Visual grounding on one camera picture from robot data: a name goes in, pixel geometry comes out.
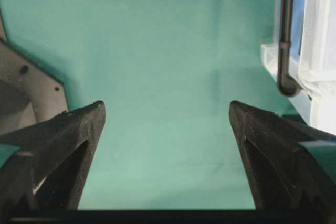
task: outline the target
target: plastic container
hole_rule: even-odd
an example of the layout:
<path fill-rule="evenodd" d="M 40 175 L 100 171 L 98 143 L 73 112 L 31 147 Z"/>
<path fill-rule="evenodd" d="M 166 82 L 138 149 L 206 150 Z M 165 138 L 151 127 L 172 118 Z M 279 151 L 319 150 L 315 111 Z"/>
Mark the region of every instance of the plastic container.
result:
<path fill-rule="evenodd" d="M 304 11 L 300 78 L 336 82 L 336 0 L 306 0 Z"/>
<path fill-rule="evenodd" d="M 261 46 L 262 62 L 275 81 L 280 1 L 276 0 L 274 43 Z M 308 125 L 332 134 L 336 134 L 334 37 L 336 37 L 336 0 L 294 0 L 291 31 L 293 48 L 290 53 L 289 73 L 301 85 L 302 91 L 289 100 Z"/>

